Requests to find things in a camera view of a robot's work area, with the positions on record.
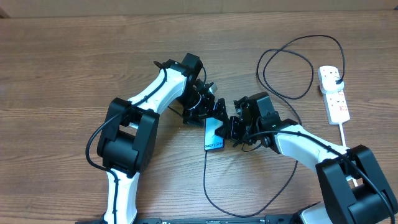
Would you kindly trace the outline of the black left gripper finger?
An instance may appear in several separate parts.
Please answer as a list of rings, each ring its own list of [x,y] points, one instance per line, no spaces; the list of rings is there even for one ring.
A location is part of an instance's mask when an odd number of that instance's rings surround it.
[[[204,127],[206,116],[204,114],[192,114],[189,111],[185,111],[182,114],[183,124],[192,126]]]
[[[223,123],[227,123],[229,121],[224,98],[218,99],[217,102],[214,102],[211,105],[211,117],[222,121]]]

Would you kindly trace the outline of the Samsung Galaxy smartphone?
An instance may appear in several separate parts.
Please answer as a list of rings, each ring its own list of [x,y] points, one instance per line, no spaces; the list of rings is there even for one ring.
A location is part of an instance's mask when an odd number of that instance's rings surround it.
[[[215,134],[215,131],[223,125],[223,122],[215,118],[207,118],[205,121],[205,151],[212,151],[224,147],[224,139]]]

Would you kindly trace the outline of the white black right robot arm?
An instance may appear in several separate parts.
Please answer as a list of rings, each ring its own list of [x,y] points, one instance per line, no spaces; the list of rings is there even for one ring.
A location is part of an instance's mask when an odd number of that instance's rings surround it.
[[[322,202],[287,217],[289,223],[395,223],[397,199],[370,148],[339,146],[306,131],[291,119],[281,119],[266,92],[234,101],[236,116],[228,116],[223,99],[213,107],[222,126],[215,133],[236,144],[261,142],[277,154],[291,157],[314,171]]]

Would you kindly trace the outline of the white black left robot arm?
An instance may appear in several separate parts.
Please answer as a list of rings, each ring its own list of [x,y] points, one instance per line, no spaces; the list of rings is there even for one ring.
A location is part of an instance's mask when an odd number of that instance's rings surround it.
[[[177,100],[186,124],[201,126],[213,119],[225,124],[228,116],[222,99],[215,100],[213,83],[197,76],[203,66],[161,64],[158,77],[128,100],[115,98],[104,123],[92,134],[86,148],[98,138],[99,166],[108,176],[107,210],[100,223],[134,223],[139,176],[147,168],[155,148],[160,115]]]

